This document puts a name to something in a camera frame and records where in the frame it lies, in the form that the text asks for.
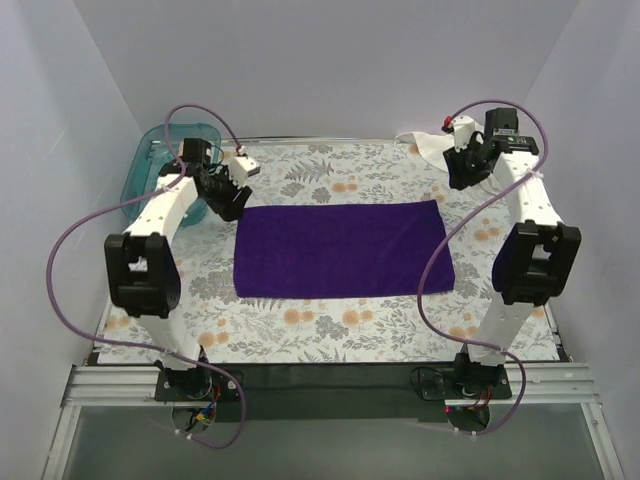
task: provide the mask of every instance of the wire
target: wire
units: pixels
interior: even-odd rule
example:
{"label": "wire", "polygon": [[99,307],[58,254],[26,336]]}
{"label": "wire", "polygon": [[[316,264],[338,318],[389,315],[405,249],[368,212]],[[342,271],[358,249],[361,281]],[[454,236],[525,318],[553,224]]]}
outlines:
{"label": "wire", "polygon": [[[411,370],[411,373],[409,374],[409,383],[411,384],[411,386],[413,387],[413,391],[416,393],[416,395],[418,395],[418,397],[420,397],[422,400],[426,400],[424,398],[424,396],[422,395],[422,385],[420,385],[420,371],[421,370],[429,370],[435,374],[437,374],[440,378],[444,378],[444,375],[442,374],[441,371],[432,368],[432,367],[423,367],[423,366],[418,366],[416,368],[414,368],[413,370]],[[416,382],[414,382],[413,379],[413,374],[418,372],[418,383],[416,384]]]}
{"label": "wire", "polygon": [[222,163],[222,160],[224,160],[224,150],[222,150],[222,148],[216,145],[215,143],[212,143],[211,146],[216,150],[218,150],[218,161],[214,163],[214,165],[218,165],[219,163]]}
{"label": "wire", "polygon": [[482,407],[480,408],[484,408],[486,406],[489,405],[489,400],[491,400],[491,387],[489,387],[489,390],[487,390],[487,399],[484,401],[484,403],[482,404]]}
{"label": "wire", "polygon": [[[171,154],[173,155],[173,157],[175,158],[175,160],[178,162],[178,165],[180,165],[180,175],[178,175],[178,177],[171,183],[169,183],[166,187],[166,189],[170,189],[173,188],[174,186],[176,186],[185,176],[186,173],[186,165],[185,163],[182,161],[182,159],[180,158],[180,156],[178,155],[178,152],[175,151],[175,149],[171,146],[171,141],[169,138],[169,125],[170,125],[170,121],[171,121],[171,117],[178,111],[178,110],[182,110],[184,108],[196,108],[198,110],[202,110],[204,112],[207,112],[211,115],[213,115],[214,117],[216,117],[220,123],[222,123],[225,128],[229,131],[229,134],[233,137],[233,140],[236,143],[236,151],[240,151],[241,149],[243,149],[243,145],[240,143],[240,141],[238,140],[238,137],[236,137],[235,133],[233,133],[233,130],[231,130],[231,128],[229,127],[229,125],[227,124],[227,122],[225,122],[222,117],[220,117],[220,115],[218,115],[216,112],[214,112],[213,110],[203,107],[201,105],[197,105],[195,103],[186,103],[184,105],[178,105],[177,107],[174,107],[171,109],[171,111],[167,114],[167,116],[165,117],[164,120],[164,137],[165,140],[167,142],[167,147],[169,148],[169,151],[171,152]],[[78,229],[78,227],[84,225],[85,223],[87,223],[90,220],[93,220],[94,218],[100,217],[102,215],[105,215],[109,212],[113,212],[114,210],[119,210],[122,207],[126,207],[128,205],[135,205],[136,203],[140,203],[143,202],[145,200],[148,200],[150,198],[156,197],[158,195],[162,195],[165,192],[165,190],[163,189],[159,189],[159,190],[155,190],[153,192],[147,193],[145,195],[142,195],[140,197],[137,198],[133,198],[131,200],[127,200],[126,202],[122,202],[119,203],[117,205],[113,205],[111,207],[107,207],[107,208],[103,208],[101,210],[98,210],[96,212],[93,212],[89,215],[87,215],[86,217],[81,218],[80,220],[78,220],[77,222],[75,222],[73,225],[71,225],[69,228],[67,228],[62,235],[60,235],[60,238],[58,238],[58,240],[56,240],[56,242],[53,245],[53,248],[51,249],[51,253],[49,254],[49,259],[47,260],[47,269],[46,269],[46,283],[47,283],[47,295],[49,296],[49,301],[51,302],[51,306],[53,307],[53,311],[56,313],[56,315],[58,316],[58,318],[60,319],[60,321],[62,322],[62,324],[67,327],[69,330],[71,330],[73,333],[75,333],[76,335],[78,335],[79,337],[82,337],[86,340],[91,340],[93,342],[96,343],[104,343],[107,345],[119,345],[119,346],[123,346],[123,347],[136,347],[136,348],[146,348],[148,350],[155,350],[156,352],[160,352],[166,355],[171,355],[174,358],[177,358],[178,360],[181,360],[185,363],[189,363],[191,365],[195,365],[198,367],[202,367],[202,368],[207,368],[219,375],[224,376],[225,378],[229,379],[230,381],[232,381],[233,383],[235,383],[235,385],[237,386],[237,390],[238,390],[238,396],[240,397],[240,420],[238,422],[238,428],[236,429],[236,431],[234,432],[234,434],[231,436],[231,438],[229,440],[227,440],[226,442],[222,442],[222,443],[212,443],[197,437],[191,437],[191,439],[195,442],[198,442],[202,445],[206,445],[207,447],[210,448],[214,448],[214,449],[223,449],[223,448],[227,448],[231,445],[233,445],[233,443],[238,439],[238,437],[240,436],[240,434],[242,433],[242,429],[244,427],[244,423],[245,420],[247,418],[247,401],[246,401],[246,397],[244,394],[244,390],[242,389],[242,385],[240,385],[240,382],[233,376],[231,375],[229,372],[227,372],[226,370],[223,370],[220,367],[216,367],[215,365],[211,365],[209,363],[205,363],[205,362],[200,362],[198,360],[193,360],[189,357],[186,357],[184,355],[181,355],[177,352],[171,352],[171,351],[167,351],[166,349],[159,347],[157,345],[153,345],[150,343],[140,343],[140,342],[129,342],[129,341],[124,341],[124,340],[111,340],[111,339],[107,339],[107,338],[103,338],[103,337],[99,337],[97,335],[93,335],[91,333],[85,332],[84,330],[81,330],[80,328],[76,327],[73,323],[71,323],[71,321],[69,321],[69,319],[66,317],[66,315],[64,314],[64,312],[62,311],[62,309],[60,308],[60,304],[58,303],[58,299],[56,298],[55,292],[54,292],[54,288],[53,288],[53,265],[56,259],[56,255],[58,254],[58,251],[60,250],[60,247],[62,246],[62,244],[64,243],[64,241],[69,237],[69,235],[71,235],[76,229]]]}
{"label": "wire", "polygon": [[204,397],[209,395],[209,389],[211,389],[211,388],[213,388],[213,380],[211,379],[211,377],[209,377],[209,386],[207,387],[207,389],[205,390],[205,392],[201,396],[192,397],[191,395],[187,395],[187,398],[189,398],[190,400],[202,400]]}
{"label": "wire", "polygon": [[482,392],[480,392],[480,395],[478,395],[476,402],[473,405],[468,406],[467,408],[476,408],[480,403],[480,400],[482,400]]}
{"label": "wire", "polygon": [[191,412],[191,417],[189,417],[189,423],[187,424],[187,428],[184,429],[185,432],[190,432],[198,424],[198,419],[196,418],[199,413],[198,410],[192,409],[190,410],[190,412]]}
{"label": "wire", "polygon": [[[538,119],[535,117],[535,115],[533,113],[531,113],[527,108],[525,108],[522,105],[519,105],[517,103],[509,102],[509,101],[505,101],[505,100],[496,100],[496,99],[479,100],[477,102],[470,103],[469,105],[466,105],[465,107],[462,107],[460,110],[458,110],[456,113],[454,113],[452,115],[452,117],[455,118],[458,115],[460,115],[461,113],[465,112],[466,110],[468,110],[468,109],[470,109],[472,107],[475,107],[477,105],[485,105],[487,103],[497,103],[497,104],[509,105],[510,107],[517,108],[518,110],[523,112],[525,115],[527,115],[527,117],[529,117],[531,119],[531,121],[535,124],[536,128],[538,129],[538,132],[540,132],[540,136],[542,137],[542,144],[543,144],[542,155],[540,156],[540,158],[538,159],[538,162],[531,169],[530,172],[525,174],[517,182],[513,183],[513,185],[510,185],[509,187],[505,188],[499,194],[495,195],[494,197],[492,197],[489,200],[487,200],[486,202],[484,202],[482,205],[480,205],[475,210],[473,210],[469,215],[467,215],[464,219],[462,219],[462,221],[458,225],[453,227],[453,229],[447,234],[447,236],[440,242],[440,244],[436,247],[436,249],[431,254],[431,257],[429,258],[429,261],[427,262],[427,265],[424,268],[424,272],[422,273],[422,277],[420,278],[420,284],[418,286],[418,295],[417,295],[417,297],[418,297],[417,298],[417,301],[418,301],[418,312],[420,313],[420,317],[422,318],[422,321],[427,325],[427,327],[429,327],[429,329],[432,332],[434,332],[435,334],[437,334],[437,335],[439,335],[441,337],[446,338],[447,340],[452,340],[454,342],[459,342],[459,343],[466,343],[466,344],[470,344],[470,345],[476,345],[478,347],[490,348],[492,350],[500,352],[500,353],[504,354],[505,356],[509,357],[510,359],[512,359],[518,365],[518,368],[520,369],[520,374],[522,375],[522,386],[520,387],[520,392],[518,393],[518,396],[516,397],[515,401],[513,402],[513,406],[509,409],[509,411],[500,420],[498,420],[491,427],[486,428],[485,430],[482,430],[482,431],[476,432],[476,433],[474,433],[474,432],[464,432],[464,433],[467,433],[469,435],[476,435],[476,434],[477,435],[486,435],[488,433],[495,432],[496,430],[498,430],[500,427],[502,427],[505,423],[507,423],[509,421],[509,419],[514,415],[514,413],[518,409],[518,406],[522,402],[522,399],[524,398],[524,392],[525,392],[526,384],[527,384],[527,373],[525,371],[524,364],[522,363],[522,361],[517,356],[515,356],[513,353],[508,352],[506,350],[503,350],[499,345],[493,345],[491,343],[481,342],[481,341],[478,341],[478,340],[468,340],[466,338],[456,337],[455,335],[450,335],[450,334],[448,334],[446,332],[443,332],[442,330],[438,329],[427,318],[427,315],[426,315],[426,313],[424,311],[424,305],[422,303],[422,297],[424,295],[424,286],[425,286],[425,283],[427,281],[427,277],[429,276],[429,273],[431,272],[433,264],[435,263],[436,259],[440,255],[440,253],[442,253],[444,248],[449,244],[449,240],[451,240],[451,238],[453,238],[453,236],[456,233],[458,233],[462,229],[462,227],[464,227],[467,223],[469,223],[469,221],[472,218],[474,218],[476,215],[478,215],[480,212],[482,212],[485,208],[489,207],[490,205],[493,205],[498,200],[504,198],[506,195],[508,195],[509,193],[514,191],[516,188],[518,188],[524,182],[529,180],[534,175],[535,172],[538,172],[538,170],[540,170],[540,167],[542,167],[542,165],[544,165],[544,162],[547,160],[547,157],[549,155],[549,140],[547,138],[546,132],[544,131],[544,128],[542,127],[542,125],[540,124],[540,122],[538,121]],[[443,430],[443,429],[440,429],[438,427],[431,426],[431,425],[420,425],[420,426],[422,428]]]}

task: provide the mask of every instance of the red wire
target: red wire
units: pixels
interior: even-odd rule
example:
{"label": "red wire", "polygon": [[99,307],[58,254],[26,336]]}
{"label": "red wire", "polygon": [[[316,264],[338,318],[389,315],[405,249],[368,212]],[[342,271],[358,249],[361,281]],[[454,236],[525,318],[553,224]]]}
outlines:
{"label": "red wire", "polygon": [[487,399],[485,400],[481,408],[484,408],[487,405],[489,405],[489,400],[491,400],[491,387],[489,387],[489,390],[487,391]]}
{"label": "red wire", "polygon": [[480,403],[480,400],[482,400],[482,392],[480,392],[480,395],[478,395],[478,399],[476,400],[476,403],[474,403],[473,405],[471,405],[471,407],[469,408],[473,408],[476,405],[478,405]]}
{"label": "red wire", "polygon": [[216,401],[220,398],[220,394],[222,393],[222,387],[220,385],[214,385],[211,387],[211,399]]}

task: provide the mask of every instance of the table surface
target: table surface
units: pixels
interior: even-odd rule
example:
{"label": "table surface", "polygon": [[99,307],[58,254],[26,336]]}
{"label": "table surface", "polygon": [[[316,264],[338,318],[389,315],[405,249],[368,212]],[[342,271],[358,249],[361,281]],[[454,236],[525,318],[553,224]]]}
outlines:
{"label": "table surface", "polygon": [[[491,406],[492,418],[508,408]],[[172,425],[170,409],[82,407],[64,478],[605,478],[580,405],[522,405],[503,429],[477,442],[411,419],[271,420],[248,422],[232,448],[212,452],[158,424]],[[204,436],[219,442],[235,428],[218,423]]]}
{"label": "table surface", "polygon": [[[434,199],[447,230],[489,198],[480,188],[448,188],[448,175],[406,144],[273,144],[250,147],[262,165],[250,181],[248,207],[402,203]],[[438,328],[473,338],[490,302],[491,265],[510,231],[504,202],[489,207],[450,242],[456,271],[452,292],[425,297]],[[175,313],[214,363],[449,361],[460,345],[433,334],[414,296],[332,300],[238,298],[233,285],[236,223],[211,212],[180,229],[172,251],[182,278]],[[426,263],[426,258],[416,262]],[[149,342],[126,313],[103,319],[110,339]],[[151,363],[154,352],[105,345],[99,364]],[[523,360],[558,360],[543,309],[526,321],[511,351]]]}

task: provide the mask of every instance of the cable tie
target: cable tie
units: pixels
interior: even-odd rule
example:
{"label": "cable tie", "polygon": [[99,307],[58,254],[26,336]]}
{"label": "cable tie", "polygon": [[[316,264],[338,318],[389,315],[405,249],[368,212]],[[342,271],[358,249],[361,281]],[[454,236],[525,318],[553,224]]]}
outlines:
{"label": "cable tie", "polygon": [[544,175],[542,173],[540,173],[540,172],[538,172],[538,171],[536,171],[536,170],[534,170],[532,168],[527,168],[525,170],[525,173],[531,175],[533,178],[539,178],[540,180],[542,180],[544,178]]}

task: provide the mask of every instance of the floral tablecloth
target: floral tablecloth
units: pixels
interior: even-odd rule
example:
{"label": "floral tablecloth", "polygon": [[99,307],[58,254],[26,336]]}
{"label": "floral tablecloth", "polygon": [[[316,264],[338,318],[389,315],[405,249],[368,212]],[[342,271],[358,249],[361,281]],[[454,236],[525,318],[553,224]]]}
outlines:
{"label": "floral tablecloth", "polygon": [[[333,143],[250,147],[262,165],[248,206],[400,203],[435,199],[451,228],[488,198],[480,188],[450,190],[447,174],[415,147]],[[473,338],[488,305],[493,258],[508,233],[506,205],[480,214],[451,242],[453,292],[425,298],[428,315],[453,335]],[[172,250],[182,277],[177,316],[215,363],[385,362],[451,360],[460,345],[422,323],[412,296],[340,300],[238,298],[233,286],[236,223],[209,212],[181,229]],[[426,258],[416,262],[426,263]],[[106,315],[107,338],[148,342],[145,330],[118,308]],[[151,363],[140,349],[102,346],[101,364]],[[511,349],[523,360],[557,360],[546,316],[536,310]]]}

